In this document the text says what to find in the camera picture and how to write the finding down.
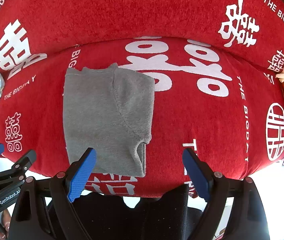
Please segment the person's left hand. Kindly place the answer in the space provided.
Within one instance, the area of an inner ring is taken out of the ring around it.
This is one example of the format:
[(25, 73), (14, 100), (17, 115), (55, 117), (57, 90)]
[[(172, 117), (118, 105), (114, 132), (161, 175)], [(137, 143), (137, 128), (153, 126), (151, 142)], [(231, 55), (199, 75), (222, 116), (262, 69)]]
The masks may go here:
[(0, 240), (6, 240), (8, 238), (10, 223), (11, 223), (11, 215), (8, 209), (5, 209), (0, 213), (0, 224), (1, 224), (0, 229), (1, 228), (5, 229), (5, 233), (0, 231)]

